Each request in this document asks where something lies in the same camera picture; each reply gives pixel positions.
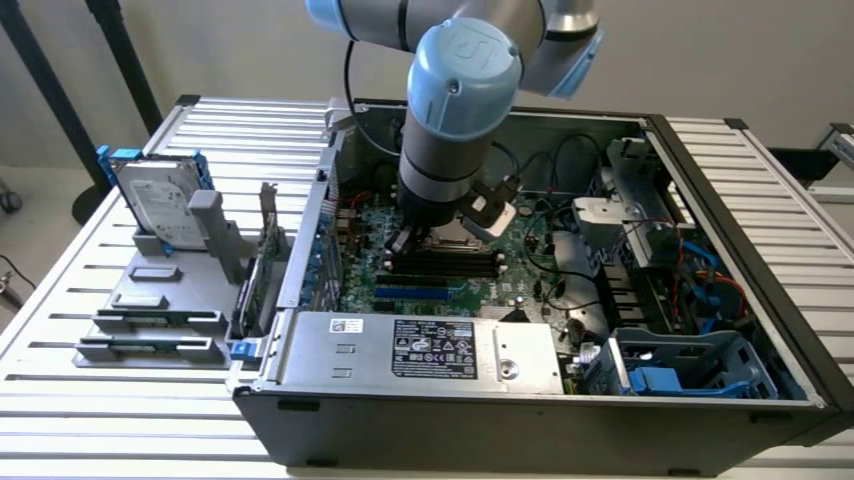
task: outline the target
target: floor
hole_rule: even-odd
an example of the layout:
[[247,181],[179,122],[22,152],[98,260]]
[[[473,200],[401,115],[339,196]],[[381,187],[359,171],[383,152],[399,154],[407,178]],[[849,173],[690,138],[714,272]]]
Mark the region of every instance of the floor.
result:
[[[86,170],[66,168],[0,166],[0,178],[24,200],[20,211],[10,215],[0,212],[0,254],[38,284],[80,230],[71,205],[92,182]],[[7,268],[0,263],[0,272]],[[12,288],[23,298],[32,293],[20,279],[12,280]],[[0,332],[14,316],[0,307]]]

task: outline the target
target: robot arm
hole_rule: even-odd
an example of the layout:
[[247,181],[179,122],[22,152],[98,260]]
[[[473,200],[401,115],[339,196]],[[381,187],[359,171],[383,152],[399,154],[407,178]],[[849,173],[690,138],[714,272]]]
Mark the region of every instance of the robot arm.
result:
[[515,214],[513,198],[485,191],[475,175],[518,91],[558,98],[575,93],[602,42],[593,0],[306,0],[306,5],[327,29],[415,53],[398,197],[407,221],[417,229],[439,226],[459,210],[467,228],[495,238]]

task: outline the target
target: black pole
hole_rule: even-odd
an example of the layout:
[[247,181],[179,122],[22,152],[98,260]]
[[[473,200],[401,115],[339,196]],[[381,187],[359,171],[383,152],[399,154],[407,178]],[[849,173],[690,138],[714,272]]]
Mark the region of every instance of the black pole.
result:
[[134,103],[143,117],[148,134],[154,135],[158,127],[163,123],[163,115],[158,109],[155,96],[151,93],[151,87],[146,79],[146,71],[143,70],[143,65],[139,63],[131,36],[128,35],[127,28],[124,28],[122,5],[119,5],[119,0],[86,0],[86,4],[90,7],[92,15],[95,15],[98,24],[102,26],[107,44],[110,45],[112,56],[119,64],[124,83],[128,85],[128,90],[131,90]]
[[72,208],[75,220],[83,224],[110,193],[110,180],[107,180],[107,175],[98,165],[95,145],[80,117],[78,117],[71,100],[68,100],[59,78],[56,78],[51,63],[44,56],[36,37],[32,34],[18,0],[0,0],[0,23],[3,23],[3,28],[10,36],[15,50],[18,50],[44,100],[54,111],[56,121],[63,127],[71,146],[80,157],[80,163],[83,163],[83,167],[95,183],[95,186],[80,194]]

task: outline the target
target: white wall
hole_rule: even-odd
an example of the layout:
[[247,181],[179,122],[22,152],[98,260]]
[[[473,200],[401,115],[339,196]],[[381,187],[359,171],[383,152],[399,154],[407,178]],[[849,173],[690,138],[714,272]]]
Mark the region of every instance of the white wall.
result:
[[[570,103],[523,95],[521,104],[741,117],[780,146],[812,146],[830,121],[854,122],[853,1],[598,3],[609,37],[582,92]],[[83,0],[22,4],[94,141],[140,145],[146,131]],[[181,93],[341,95],[346,43],[311,24],[302,0],[124,0],[123,7],[165,112]],[[402,98],[409,64],[409,55],[359,45],[357,95]],[[3,34],[0,87],[0,163],[74,166]]]

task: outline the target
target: blue ram slot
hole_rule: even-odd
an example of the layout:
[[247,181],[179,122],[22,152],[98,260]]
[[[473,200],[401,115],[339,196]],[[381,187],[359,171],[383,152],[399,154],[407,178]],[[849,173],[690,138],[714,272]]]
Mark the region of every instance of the blue ram slot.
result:
[[407,298],[413,300],[451,300],[451,292],[445,288],[375,288],[377,298]]

